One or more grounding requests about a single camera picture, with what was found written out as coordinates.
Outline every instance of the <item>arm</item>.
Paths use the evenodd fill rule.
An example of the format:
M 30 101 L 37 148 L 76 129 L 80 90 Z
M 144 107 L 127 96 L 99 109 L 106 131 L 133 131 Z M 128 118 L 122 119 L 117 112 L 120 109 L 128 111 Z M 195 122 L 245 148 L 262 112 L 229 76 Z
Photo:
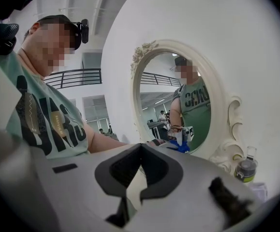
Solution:
M 171 109 L 170 109 L 170 121 L 172 126 L 182 126 L 180 114 L 181 114 L 180 100 L 179 98 L 175 98 L 171 103 Z
M 85 121 L 83 121 L 83 123 L 90 153 L 96 153 L 126 145 L 125 143 L 119 142 L 100 133 L 96 133 Z

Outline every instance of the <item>blue glove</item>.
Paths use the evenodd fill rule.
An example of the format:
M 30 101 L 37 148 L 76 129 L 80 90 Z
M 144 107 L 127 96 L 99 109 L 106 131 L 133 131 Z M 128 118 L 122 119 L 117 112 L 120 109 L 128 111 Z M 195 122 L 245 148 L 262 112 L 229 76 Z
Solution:
M 185 153 L 186 151 L 190 151 L 190 148 L 187 145 L 187 141 L 184 141 L 182 145 L 179 145 L 176 140 L 170 140 L 170 143 L 175 145 L 177 149 L 174 149 L 175 151 Z

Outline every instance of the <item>graphic print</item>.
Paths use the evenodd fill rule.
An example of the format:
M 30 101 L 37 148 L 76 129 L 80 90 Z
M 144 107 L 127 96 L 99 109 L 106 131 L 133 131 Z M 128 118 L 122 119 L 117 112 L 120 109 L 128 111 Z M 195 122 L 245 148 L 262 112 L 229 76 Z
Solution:
M 197 106 L 208 100 L 209 100 L 208 92 L 207 92 L 206 87 L 203 85 L 203 88 L 196 89 L 192 93 L 186 93 L 185 106 L 186 107 Z
M 78 142 L 86 139 L 85 131 L 80 124 L 75 120 L 72 120 L 72 123 L 70 122 L 68 118 L 70 113 L 63 104 L 59 106 L 59 110 L 51 98 L 49 98 L 50 104 L 48 104 L 46 98 L 40 98 L 38 101 L 33 94 L 28 93 L 27 81 L 23 75 L 17 77 L 16 87 L 22 94 L 17 103 L 16 111 L 20 119 L 23 139 L 30 146 L 39 147 L 45 155 L 48 155 L 53 148 L 49 133 L 53 137 L 53 143 L 58 152 L 66 149 L 63 141 L 70 147 L 76 147 Z M 69 135 L 72 144 L 68 141 L 67 135 Z

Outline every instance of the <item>mirror glass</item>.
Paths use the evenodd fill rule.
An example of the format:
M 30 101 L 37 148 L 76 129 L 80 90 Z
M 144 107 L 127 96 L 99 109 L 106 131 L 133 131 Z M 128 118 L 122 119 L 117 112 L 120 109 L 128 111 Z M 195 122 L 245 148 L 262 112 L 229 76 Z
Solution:
M 192 60 L 172 52 L 153 56 L 141 77 L 142 121 L 149 135 L 192 153 L 206 139 L 211 106 Z

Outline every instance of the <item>gray device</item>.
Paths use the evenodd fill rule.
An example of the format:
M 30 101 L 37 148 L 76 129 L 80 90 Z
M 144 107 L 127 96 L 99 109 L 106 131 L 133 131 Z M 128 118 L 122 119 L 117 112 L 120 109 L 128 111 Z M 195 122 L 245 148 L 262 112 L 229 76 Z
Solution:
M 138 154 L 140 149 L 143 152 L 146 150 L 153 158 L 161 156 L 158 158 L 176 162 L 174 165 L 177 168 L 170 166 L 170 173 L 177 176 L 179 181 L 169 182 L 170 188 L 163 192 L 164 196 L 159 197 L 151 194 L 162 191 L 158 187 L 159 183 L 169 176 L 158 177 L 155 183 L 151 181 L 153 183 L 147 188 L 150 192 L 142 191 L 146 191 L 146 196 L 141 198 L 141 209 L 121 229 L 106 220 L 118 212 L 123 188 L 114 183 L 120 188 L 119 191 L 116 189 L 116 194 L 107 194 L 103 184 L 97 180 L 96 173 L 98 168 L 106 169 L 102 164 L 106 165 L 115 158 L 134 152 Z M 105 171 L 101 176 L 106 179 L 107 174 Z M 0 132 L 0 194 L 12 210 L 37 231 L 164 232 L 191 228 L 192 231 L 221 231 L 226 216 L 208 190 L 216 177 L 220 177 L 225 186 L 240 199 L 252 200 L 253 204 L 248 207 L 252 213 L 261 206 L 248 187 L 214 163 L 186 156 L 164 146 L 126 145 L 90 155 L 49 160 L 41 149 L 29 147 L 21 139 Z

